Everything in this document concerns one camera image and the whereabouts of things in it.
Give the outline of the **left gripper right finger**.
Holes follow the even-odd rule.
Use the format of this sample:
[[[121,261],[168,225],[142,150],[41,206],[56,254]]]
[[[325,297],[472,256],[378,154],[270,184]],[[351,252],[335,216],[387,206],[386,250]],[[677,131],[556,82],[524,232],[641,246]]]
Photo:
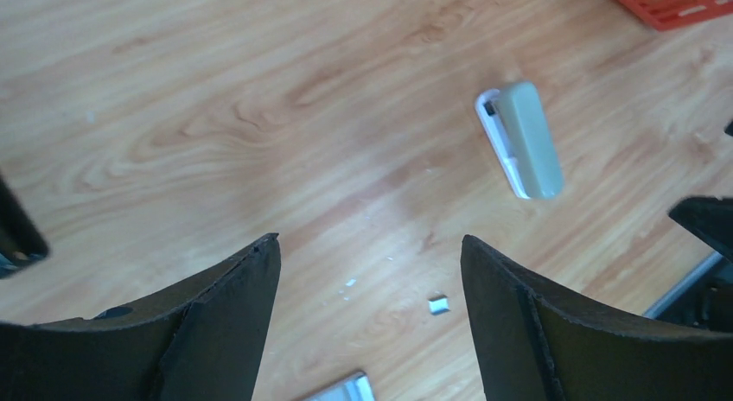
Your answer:
[[[462,240],[462,286],[489,400],[729,400],[732,336],[581,295],[481,239]]]

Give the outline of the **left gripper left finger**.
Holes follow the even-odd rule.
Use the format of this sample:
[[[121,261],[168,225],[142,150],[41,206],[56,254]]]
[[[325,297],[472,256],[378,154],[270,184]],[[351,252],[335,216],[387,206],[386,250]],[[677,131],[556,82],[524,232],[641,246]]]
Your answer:
[[[92,319],[1,326],[4,400],[248,400],[281,271],[278,236]]]

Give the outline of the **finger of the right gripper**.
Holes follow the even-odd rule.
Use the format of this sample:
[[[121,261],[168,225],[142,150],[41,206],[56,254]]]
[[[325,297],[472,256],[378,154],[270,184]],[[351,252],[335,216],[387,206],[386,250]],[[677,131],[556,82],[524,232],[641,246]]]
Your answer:
[[[690,196],[669,217],[727,260],[732,260],[732,198]]]

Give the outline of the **small staple strip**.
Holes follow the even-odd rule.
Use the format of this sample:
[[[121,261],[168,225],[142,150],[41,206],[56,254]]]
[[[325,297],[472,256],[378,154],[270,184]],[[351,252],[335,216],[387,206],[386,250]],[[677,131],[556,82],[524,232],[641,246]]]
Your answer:
[[[447,296],[434,296],[428,300],[428,308],[431,315],[450,312],[449,298]]]

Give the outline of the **black stapler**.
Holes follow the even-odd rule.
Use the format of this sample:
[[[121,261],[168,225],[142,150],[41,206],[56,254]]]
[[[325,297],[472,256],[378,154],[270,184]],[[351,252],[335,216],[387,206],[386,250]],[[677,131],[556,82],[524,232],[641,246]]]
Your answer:
[[[49,254],[48,243],[1,179],[1,278],[11,277]]]

